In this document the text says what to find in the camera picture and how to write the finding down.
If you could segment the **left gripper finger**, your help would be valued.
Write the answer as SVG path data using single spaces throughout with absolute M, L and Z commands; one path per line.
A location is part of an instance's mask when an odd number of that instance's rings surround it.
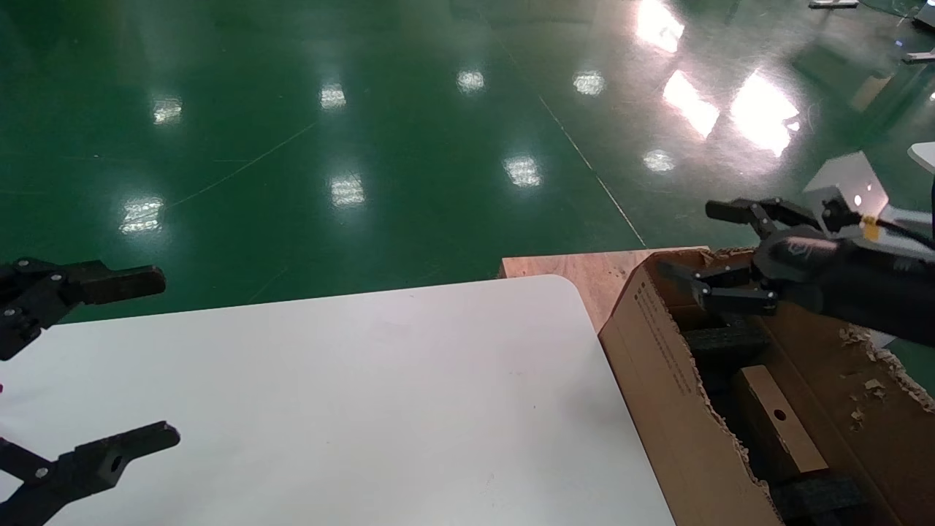
M 57 265 L 17 259 L 1 267 L 1 359 L 8 362 L 81 304 L 126 302 L 166 291 L 159 267 L 111 270 L 100 260 Z
M 45 525 L 70 503 L 116 487 L 130 462 L 175 447 L 180 439 L 176 427 L 155 422 L 84 443 L 53 461 L 2 439 L 2 472 L 21 484 L 3 500 L 1 523 Z

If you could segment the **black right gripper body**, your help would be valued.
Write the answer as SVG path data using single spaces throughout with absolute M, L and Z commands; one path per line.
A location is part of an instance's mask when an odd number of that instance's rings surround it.
M 762 240 L 752 266 L 781 300 L 923 346 L 934 344 L 933 262 L 794 226 Z

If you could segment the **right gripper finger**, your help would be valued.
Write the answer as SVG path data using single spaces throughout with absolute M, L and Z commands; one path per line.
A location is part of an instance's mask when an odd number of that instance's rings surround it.
M 760 287 L 761 274 L 752 264 L 688 267 L 660 261 L 657 271 L 708 312 L 771 316 L 778 307 L 779 295 Z
M 748 224 L 759 239 L 768 239 L 778 231 L 807 226 L 818 231 L 820 226 L 814 214 L 805 207 L 786 199 L 734 199 L 731 201 L 709 200 L 705 204 L 708 218 L 732 224 Z

